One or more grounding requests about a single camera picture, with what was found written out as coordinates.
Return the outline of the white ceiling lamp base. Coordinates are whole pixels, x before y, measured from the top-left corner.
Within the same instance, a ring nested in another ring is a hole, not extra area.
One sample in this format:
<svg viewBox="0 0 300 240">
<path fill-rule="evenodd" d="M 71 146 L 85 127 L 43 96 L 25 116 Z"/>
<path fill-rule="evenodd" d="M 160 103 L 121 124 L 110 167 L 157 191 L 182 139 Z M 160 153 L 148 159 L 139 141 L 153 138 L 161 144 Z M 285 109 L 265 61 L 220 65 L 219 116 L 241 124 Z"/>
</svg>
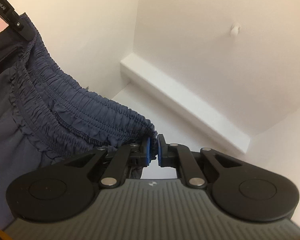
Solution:
<svg viewBox="0 0 300 240">
<path fill-rule="evenodd" d="M 230 36 L 231 37 L 236 37 L 238 36 L 239 32 L 240 32 L 240 29 L 241 29 L 241 25 L 238 24 L 238 23 L 235 23 L 231 26 L 231 29 L 230 29 Z"/>
</svg>

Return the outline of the navy blue elastic-waist shorts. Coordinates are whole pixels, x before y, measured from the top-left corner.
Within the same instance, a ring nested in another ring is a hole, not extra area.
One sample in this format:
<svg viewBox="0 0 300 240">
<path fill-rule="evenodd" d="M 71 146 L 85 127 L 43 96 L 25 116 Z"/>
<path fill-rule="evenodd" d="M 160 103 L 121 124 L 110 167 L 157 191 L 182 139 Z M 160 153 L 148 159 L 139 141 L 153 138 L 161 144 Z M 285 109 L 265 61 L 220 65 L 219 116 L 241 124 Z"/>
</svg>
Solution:
<svg viewBox="0 0 300 240">
<path fill-rule="evenodd" d="M 30 41 L 11 27 L 0 32 L 0 229 L 13 220 L 6 189 L 19 176 L 145 137 L 155 157 L 150 120 L 81 87 L 55 63 L 38 32 Z"/>
</svg>

